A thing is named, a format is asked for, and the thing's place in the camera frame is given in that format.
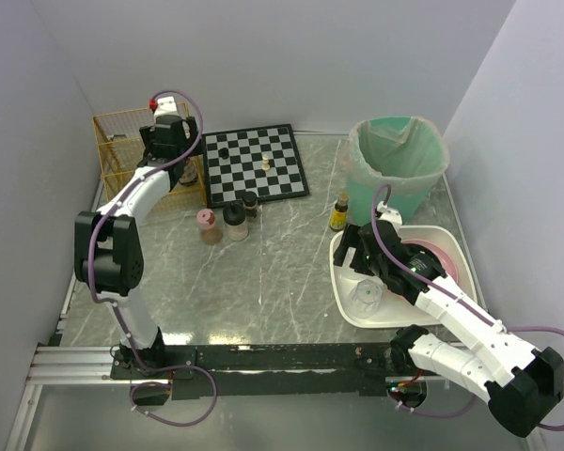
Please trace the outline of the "white plastic tray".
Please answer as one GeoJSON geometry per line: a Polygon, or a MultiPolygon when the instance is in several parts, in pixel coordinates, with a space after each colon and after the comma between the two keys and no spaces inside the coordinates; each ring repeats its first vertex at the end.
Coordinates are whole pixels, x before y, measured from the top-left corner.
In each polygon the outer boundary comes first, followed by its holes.
{"type": "MultiPolygon", "coordinates": [[[[374,282],[382,282],[374,276],[357,273],[350,267],[354,254],[352,248],[347,252],[342,266],[334,265],[333,254],[339,245],[341,235],[342,234],[338,232],[331,239],[329,246],[329,266],[337,308],[345,320],[355,327],[365,329],[401,328],[411,324],[432,326],[439,323],[439,321],[431,315],[410,305],[400,296],[391,293],[386,286],[384,286],[384,294],[380,308],[374,316],[369,319],[358,319],[354,317],[348,310],[350,291],[362,280],[369,279],[374,282]]],[[[399,236],[403,241],[418,239],[432,242],[441,247],[453,259],[458,269],[459,282],[457,285],[473,301],[478,299],[476,286],[467,259],[458,241],[448,230],[436,225],[405,225],[399,230],[399,236]]]]}

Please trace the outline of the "black lid seasoning jar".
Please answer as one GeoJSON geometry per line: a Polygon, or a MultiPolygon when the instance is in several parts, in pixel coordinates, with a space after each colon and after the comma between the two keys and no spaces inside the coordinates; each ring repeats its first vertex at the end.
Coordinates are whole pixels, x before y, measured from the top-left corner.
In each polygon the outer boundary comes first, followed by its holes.
{"type": "Polygon", "coordinates": [[[228,203],[223,209],[223,219],[228,237],[233,241],[242,241],[248,236],[246,211],[239,201],[228,203]]]}

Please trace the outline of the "clear faceted glass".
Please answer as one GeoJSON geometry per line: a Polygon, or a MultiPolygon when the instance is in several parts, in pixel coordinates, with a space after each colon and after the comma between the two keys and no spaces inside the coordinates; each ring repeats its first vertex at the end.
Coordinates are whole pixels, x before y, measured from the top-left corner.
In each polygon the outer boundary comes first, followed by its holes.
{"type": "Polygon", "coordinates": [[[383,294],[382,283],[362,280],[350,291],[348,310],[358,319],[369,319],[378,312],[383,294]]]}

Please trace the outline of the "black white chessboard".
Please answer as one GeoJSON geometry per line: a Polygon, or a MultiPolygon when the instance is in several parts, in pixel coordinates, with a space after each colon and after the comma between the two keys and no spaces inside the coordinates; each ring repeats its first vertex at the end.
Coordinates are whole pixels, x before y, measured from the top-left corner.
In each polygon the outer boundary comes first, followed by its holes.
{"type": "Polygon", "coordinates": [[[209,132],[202,136],[207,206],[219,209],[254,192],[260,204],[309,195],[306,173],[290,124],[209,132]],[[229,158],[219,150],[228,148],[229,158]],[[262,156],[270,170],[262,170],[262,156]]]}

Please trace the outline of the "small dark pepper shaker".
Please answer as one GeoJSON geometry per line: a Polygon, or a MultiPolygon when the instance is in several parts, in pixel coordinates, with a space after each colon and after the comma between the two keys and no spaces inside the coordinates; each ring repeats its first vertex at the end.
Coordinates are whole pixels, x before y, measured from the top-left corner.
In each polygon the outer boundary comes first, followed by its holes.
{"type": "Polygon", "coordinates": [[[245,191],[242,201],[247,221],[255,222],[259,216],[258,196],[254,192],[245,191]]]}

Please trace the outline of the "pink lid spice jar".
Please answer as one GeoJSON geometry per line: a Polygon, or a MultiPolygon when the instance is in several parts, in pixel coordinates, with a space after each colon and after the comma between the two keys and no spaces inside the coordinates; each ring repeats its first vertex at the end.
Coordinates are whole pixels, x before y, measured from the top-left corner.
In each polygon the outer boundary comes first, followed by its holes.
{"type": "Polygon", "coordinates": [[[215,245],[222,239],[222,231],[216,223],[215,214],[212,210],[200,210],[196,214],[196,220],[200,229],[200,238],[204,243],[215,245]]]}

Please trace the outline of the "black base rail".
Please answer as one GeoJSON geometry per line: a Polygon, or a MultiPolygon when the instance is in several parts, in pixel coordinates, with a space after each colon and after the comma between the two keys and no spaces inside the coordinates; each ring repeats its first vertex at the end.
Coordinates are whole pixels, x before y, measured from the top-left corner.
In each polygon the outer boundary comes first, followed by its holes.
{"type": "Polygon", "coordinates": [[[273,345],[165,345],[158,372],[140,368],[118,350],[115,381],[172,384],[174,400],[225,396],[353,393],[384,397],[391,381],[411,379],[417,369],[385,342],[273,345]]]}

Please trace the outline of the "pink plate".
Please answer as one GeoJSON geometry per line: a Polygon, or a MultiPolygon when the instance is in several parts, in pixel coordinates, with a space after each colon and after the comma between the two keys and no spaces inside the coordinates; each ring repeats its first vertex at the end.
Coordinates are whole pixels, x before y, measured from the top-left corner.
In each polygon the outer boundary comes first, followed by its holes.
{"type": "Polygon", "coordinates": [[[446,271],[446,273],[450,275],[455,280],[456,283],[459,282],[459,272],[455,265],[455,262],[449,256],[449,254],[446,251],[444,251],[441,247],[437,246],[436,244],[433,244],[432,242],[418,240],[418,239],[406,240],[404,241],[404,243],[405,244],[417,243],[430,248],[439,257],[440,263],[444,268],[444,270],[446,271]]]}

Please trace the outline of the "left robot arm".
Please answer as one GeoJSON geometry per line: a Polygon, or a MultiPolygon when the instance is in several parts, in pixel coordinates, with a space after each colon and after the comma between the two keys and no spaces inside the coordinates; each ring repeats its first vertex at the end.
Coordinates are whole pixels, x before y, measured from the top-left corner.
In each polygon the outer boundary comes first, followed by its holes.
{"type": "Polygon", "coordinates": [[[138,224],[178,183],[202,130],[201,117],[156,117],[139,130],[144,153],[130,181],[105,206],[75,218],[75,276],[94,303],[110,310],[123,360],[143,373],[165,370],[165,344],[139,288],[144,257],[138,224]]]}

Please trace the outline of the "yellow label sauce bottle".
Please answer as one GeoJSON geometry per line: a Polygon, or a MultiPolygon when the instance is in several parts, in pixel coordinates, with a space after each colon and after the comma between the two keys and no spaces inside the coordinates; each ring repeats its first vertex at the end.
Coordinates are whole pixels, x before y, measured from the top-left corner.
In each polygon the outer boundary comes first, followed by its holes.
{"type": "Polygon", "coordinates": [[[349,207],[349,194],[342,192],[339,194],[333,207],[329,221],[329,227],[334,231],[341,231],[347,222],[347,211],[349,207]]]}

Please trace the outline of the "white chess pawn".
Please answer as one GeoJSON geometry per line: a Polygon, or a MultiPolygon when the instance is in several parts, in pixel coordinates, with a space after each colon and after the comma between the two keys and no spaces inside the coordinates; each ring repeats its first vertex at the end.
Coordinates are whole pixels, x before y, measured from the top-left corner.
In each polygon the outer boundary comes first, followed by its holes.
{"type": "Polygon", "coordinates": [[[262,156],[262,170],[263,171],[270,170],[270,159],[267,155],[262,156]]]}

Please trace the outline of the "black plate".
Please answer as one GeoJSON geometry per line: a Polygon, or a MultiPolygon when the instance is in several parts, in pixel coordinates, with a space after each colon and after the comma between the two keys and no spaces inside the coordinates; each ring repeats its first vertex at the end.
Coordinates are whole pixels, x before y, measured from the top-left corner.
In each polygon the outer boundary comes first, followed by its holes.
{"type": "Polygon", "coordinates": [[[428,259],[435,261],[436,263],[440,263],[439,257],[430,248],[424,245],[407,243],[406,248],[411,258],[427,256],[428,259]]]}

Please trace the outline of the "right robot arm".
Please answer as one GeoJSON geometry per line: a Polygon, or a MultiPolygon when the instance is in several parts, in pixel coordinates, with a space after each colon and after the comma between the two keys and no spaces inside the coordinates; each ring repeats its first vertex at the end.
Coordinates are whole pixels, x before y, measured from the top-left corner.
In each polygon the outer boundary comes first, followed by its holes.
{"type": "Polygon", "coordinates": [[[405,326],[391,341],[398,372],[430,371],[455,382],[521,438],[562,400],[562,356],[507,330],[460,289],[433,251],[404,242],[390,222],[347,225],[332,239],[330,258],[340,301],[388,295],[431,316],[461,343],[455,348],[423,326],[405,326]]]}

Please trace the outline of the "clear vinegar bottle red label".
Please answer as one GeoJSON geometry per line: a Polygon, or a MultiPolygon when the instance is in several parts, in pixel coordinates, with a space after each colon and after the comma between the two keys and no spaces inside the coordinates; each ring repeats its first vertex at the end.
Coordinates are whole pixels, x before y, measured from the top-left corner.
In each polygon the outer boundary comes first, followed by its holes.
{"type": "Polygon", "coordinates": [[[198,181],[198,169],[196,166],[196,159],[189,158],[183,169],[183,173],[179,180],[179,185],[183,187],[193,186],[198,181]]]}

